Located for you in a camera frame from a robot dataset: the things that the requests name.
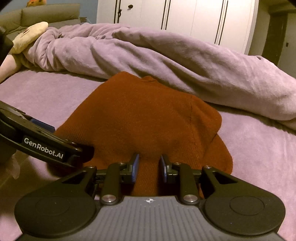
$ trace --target rust-colored cloth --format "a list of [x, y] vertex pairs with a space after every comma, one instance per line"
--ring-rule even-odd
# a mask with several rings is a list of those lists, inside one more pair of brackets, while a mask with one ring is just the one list
[[93, 159], [84, 165], [98, 169], [140, 153], [131, 195], [155, 196], [161, 154], [193, 169], [210, 165], [232, 172], [232, 158], [217, 135], [221, 122], [218, 111], [196, 96], [150, 76], [140, 79], [121, 72], [90, 94], [55, 135], [94, 146]]

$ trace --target upholstered headboard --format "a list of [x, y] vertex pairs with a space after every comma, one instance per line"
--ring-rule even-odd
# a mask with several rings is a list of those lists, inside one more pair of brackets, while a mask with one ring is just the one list
[[80, 24], [80, 4], [49, 4], [26, 7], [0, 15], [0, 26], [13, 40], [20, 32], [39, 22], [48, 22], [49, 27], [60, 28], [65, 25]]

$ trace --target white wardrobe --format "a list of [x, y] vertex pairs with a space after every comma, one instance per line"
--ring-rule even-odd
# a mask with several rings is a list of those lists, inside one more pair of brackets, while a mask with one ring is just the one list
[[258, 0], [99, 0], [97, 23], [192, 36], [248, 54]]

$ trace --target blue wall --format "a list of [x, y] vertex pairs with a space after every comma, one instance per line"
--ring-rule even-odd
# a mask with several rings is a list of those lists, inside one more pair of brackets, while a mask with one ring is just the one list
[[[29, 0], [12, 0], [0, 14], [10, 12], [27, 6]], [[80, 3], [80, 16], [87, 17], [91, 23], [96, 23], [98, 0], [47, 0], [47, 4]]]

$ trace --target mattress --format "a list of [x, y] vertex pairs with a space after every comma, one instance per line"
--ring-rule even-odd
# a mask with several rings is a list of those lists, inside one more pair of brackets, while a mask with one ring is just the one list
[[[55, 128], [104, 80], [69, 72], [24, 70], [0, 84], [0, 100]], [[296, 240], [296, 135], [266, 117], [211, 104], [222, 116], [219, 135], [233, 157], [232, 175], [277, 195], [286, 207], [278, 232]], [[26, 193], [56, 180], [47, 164], [17, 152], [17, 179], [0, 167], [0, 240], [14, 241], [21, 231], [14, 205]]]

